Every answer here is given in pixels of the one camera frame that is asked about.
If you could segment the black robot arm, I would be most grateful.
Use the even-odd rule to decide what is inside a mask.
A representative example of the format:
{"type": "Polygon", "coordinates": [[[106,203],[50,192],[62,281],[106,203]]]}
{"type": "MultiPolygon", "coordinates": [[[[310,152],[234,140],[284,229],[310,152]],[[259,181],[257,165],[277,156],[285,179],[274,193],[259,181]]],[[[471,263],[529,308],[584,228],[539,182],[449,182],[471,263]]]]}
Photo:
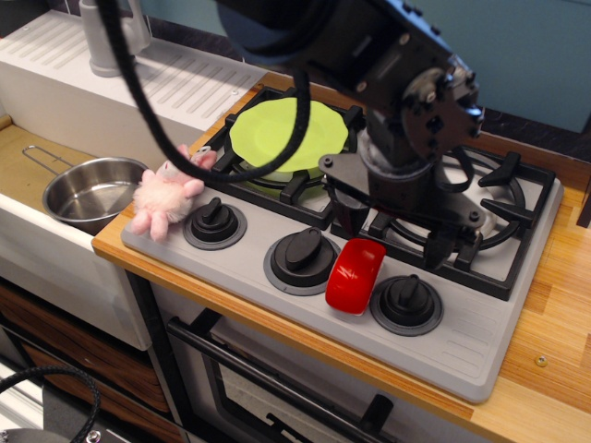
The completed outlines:
{"type": "Polygon", "coordinates": [[[370,210],[428,231],[423,260],[439,268],[484,221],[451,183],[441,157],[474,173],[464,144],[480,133],[472,70],[440,31],[405,1],[221,1],[220,21],[236,50],[271,69],[303,71],[362,103],[366,127],[353,153],[320,160],[335,215],[350,235],[370,210]]]}

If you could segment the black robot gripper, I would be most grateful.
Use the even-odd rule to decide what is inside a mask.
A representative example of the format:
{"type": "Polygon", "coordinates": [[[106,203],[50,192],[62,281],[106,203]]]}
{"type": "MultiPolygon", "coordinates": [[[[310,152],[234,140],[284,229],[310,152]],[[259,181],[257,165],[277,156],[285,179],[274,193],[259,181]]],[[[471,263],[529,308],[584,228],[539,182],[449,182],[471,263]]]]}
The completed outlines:
{"type": "Polygon", "coordinates": [[[371,209],[427,228],[424,266],[439,269],[456,254],[453,266],[470,270],[480,247],[484,212],[462,193],[440,189],[427,167],[415,175],[380,174],[361,155],[326,155],[319,168],[332,200],[336,219],[355,237],[371,209]]]}

